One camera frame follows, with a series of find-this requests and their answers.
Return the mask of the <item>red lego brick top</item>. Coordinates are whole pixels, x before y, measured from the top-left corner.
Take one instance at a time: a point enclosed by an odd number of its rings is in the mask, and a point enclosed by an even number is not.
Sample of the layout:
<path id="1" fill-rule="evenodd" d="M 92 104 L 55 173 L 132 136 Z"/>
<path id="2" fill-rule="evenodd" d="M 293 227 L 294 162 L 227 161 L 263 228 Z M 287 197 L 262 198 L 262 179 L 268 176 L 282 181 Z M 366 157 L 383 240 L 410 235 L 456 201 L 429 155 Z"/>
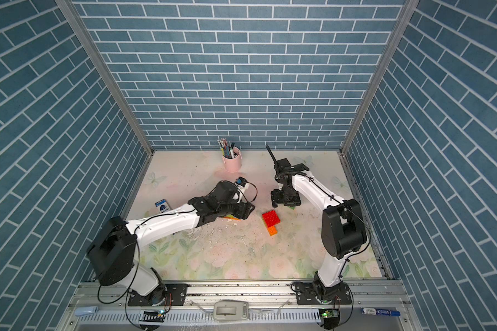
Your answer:
<path id="1" fill-rule="evenodd" d="M 266 223 L 266 227 L 272 227 L 276 226 L 277 224 L 280 223 L 280 218 L 276 213 L 265 213 L 263 216 L 263 219 Z"/>

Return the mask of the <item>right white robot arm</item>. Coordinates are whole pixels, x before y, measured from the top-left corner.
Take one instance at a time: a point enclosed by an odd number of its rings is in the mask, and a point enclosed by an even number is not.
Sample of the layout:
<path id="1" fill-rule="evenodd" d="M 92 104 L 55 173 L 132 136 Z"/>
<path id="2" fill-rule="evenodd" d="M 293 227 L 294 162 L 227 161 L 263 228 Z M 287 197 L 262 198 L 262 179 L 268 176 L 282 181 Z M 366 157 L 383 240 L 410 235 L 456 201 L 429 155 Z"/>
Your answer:
<path id="1" fill-rule="evenodd" d="M 297 304 L 352 304 L 352 291 L 342 276 L 346 264 L 360 253 L 369 238 L 360 204 L 337 197 L 315 179 L 305 164 L 291 165 L 288 159 L 274 159 L 273 163 L 275 180 L 282 187 L 271 192 L 272 206 L 297 207 L 306 197 L 322 213 L 320 237 L 326 255 L 312 282 L 291 284 Z"/>

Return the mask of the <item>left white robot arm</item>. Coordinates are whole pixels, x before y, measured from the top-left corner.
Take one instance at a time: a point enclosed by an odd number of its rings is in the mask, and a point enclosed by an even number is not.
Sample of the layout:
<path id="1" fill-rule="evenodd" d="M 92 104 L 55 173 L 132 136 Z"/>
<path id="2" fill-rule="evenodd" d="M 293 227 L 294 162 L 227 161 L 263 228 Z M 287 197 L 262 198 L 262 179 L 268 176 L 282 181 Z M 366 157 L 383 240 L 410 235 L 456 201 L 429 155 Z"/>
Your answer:
<path id="1" fill-rule="evenodd" d="M 100 287 L 123 286 L 124 295 L 142 306 L 165 304 L 168 289 L 160 274 L 141 265 L 148 246 L 225 216 L 247 219 L 255 206 L 245 192 L 253 187 L 243 177 L 234 182 L 222 180 L 208 194 L 168 212 L 130 221 L 120 216 L 107 220 L 86 250 Z"/>

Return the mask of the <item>red lego brick bottom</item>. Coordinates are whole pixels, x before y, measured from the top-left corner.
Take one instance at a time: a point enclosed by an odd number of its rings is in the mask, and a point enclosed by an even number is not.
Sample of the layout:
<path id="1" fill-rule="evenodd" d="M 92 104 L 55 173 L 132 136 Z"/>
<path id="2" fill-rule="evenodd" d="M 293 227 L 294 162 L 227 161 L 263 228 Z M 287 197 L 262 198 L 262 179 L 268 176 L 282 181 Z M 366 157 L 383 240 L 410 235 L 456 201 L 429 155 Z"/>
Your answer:
<path id="1" fill-rule="evenodd" d="M 276 223 L 280 222 L 280 219 L 278 215 L 276 214 L 276 211 L 271 210 L 269 212 L 265 212 L 262 215 L 262 219 L 264 220 L 265 223 L 268 224 L 268 226 L 273 226 Z"/>

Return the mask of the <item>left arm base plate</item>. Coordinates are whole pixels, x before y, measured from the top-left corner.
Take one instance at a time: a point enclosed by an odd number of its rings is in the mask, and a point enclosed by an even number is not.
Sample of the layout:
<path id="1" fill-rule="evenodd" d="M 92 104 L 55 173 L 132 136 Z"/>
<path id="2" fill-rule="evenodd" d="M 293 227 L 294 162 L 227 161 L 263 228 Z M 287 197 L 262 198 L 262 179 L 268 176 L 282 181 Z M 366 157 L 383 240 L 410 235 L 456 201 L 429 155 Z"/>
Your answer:
<path id="1" fill-rule="evenodd" d="M 183 306 L 188 287 L 187 284 L 163 284 L 146 296 L 132 290 L 129 295 L 128 305 L 143 307 L 165 306 L 166 308 L 169 306 Z"/>

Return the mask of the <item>red lego brick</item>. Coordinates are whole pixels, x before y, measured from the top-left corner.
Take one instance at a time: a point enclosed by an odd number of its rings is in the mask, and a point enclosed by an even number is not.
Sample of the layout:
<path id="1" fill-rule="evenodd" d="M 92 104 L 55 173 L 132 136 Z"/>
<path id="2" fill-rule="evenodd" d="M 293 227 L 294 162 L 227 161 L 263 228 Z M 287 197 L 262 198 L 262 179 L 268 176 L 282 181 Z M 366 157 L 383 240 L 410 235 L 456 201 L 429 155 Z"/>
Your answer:
<path id="1" fill-rule="evenodd" d="M 264 220 L 265 223 L 268 224 L 268 226 L 273 226 L 276 223 L 280 222 L 280 219 L 278 215 L 276 214 L 276 211 L 271 210 L 269 212 L 265 212 L 262 215 L 262 219 Z"/>
<path id="2" fill-rule="evenodd" d="M 265 213 L 263 216 L 263 219 L 266 223 L 266 227 L 272 227 L 276 226 L 277 224 L 280 223 L 280 218 L 276 213 Z"/>

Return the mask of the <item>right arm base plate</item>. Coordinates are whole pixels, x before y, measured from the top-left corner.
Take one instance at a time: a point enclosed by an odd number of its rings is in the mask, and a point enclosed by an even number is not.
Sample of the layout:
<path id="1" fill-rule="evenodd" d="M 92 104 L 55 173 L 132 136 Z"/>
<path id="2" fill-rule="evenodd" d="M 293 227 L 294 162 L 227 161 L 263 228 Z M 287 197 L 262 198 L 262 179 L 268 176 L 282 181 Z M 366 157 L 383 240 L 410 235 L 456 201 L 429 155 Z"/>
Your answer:
<path id="1" fill-rule="evenodd" d="M 299 306 L 309 305 L 350 305 L 353 302 L 351 290 L 345 282 L 331 288 L 316 282 L 296 281 L 290 285 Z"/>

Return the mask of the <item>orange lego brick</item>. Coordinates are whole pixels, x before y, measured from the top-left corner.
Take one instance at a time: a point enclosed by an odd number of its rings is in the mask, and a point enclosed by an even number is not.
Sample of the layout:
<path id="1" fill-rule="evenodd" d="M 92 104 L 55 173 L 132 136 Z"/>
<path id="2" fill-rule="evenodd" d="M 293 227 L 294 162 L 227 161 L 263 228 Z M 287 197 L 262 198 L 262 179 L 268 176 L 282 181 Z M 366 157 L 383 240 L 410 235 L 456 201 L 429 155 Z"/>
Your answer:
<path id="1" fill-rule="evenodd" d="M 268 233 L 269 233 L 270 236 L 273 236 L 273 235 L 277 234 L 277 230 L 276 230 L 275 226 L 268 227 L 267 230 L 268 230 Z"/>

